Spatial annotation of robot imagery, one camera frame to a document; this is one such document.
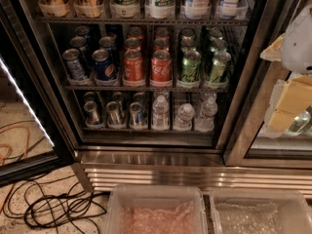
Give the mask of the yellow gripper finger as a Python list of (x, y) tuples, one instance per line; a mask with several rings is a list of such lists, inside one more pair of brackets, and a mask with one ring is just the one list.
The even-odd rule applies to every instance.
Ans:
[(284, 34), (281, 34), (270, 46), (261, 52), (260, 57), (268, 61), (280, 61), (283, 40)]
[(312, 104), (312, 77), (299, 75), (278, 80), (267, 109), (267, 126), (276, 133), (285, 132), (294, 118)]

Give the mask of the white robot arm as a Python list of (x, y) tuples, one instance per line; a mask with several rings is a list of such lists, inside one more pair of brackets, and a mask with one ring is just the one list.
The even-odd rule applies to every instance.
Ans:
[(283, 134), (294, 118), (312, 104), (312, 5), (305, 6), (260, 57), (279, 62), (292, 73), (288, 81), (274, 85), (264, 117), (268, 133)]

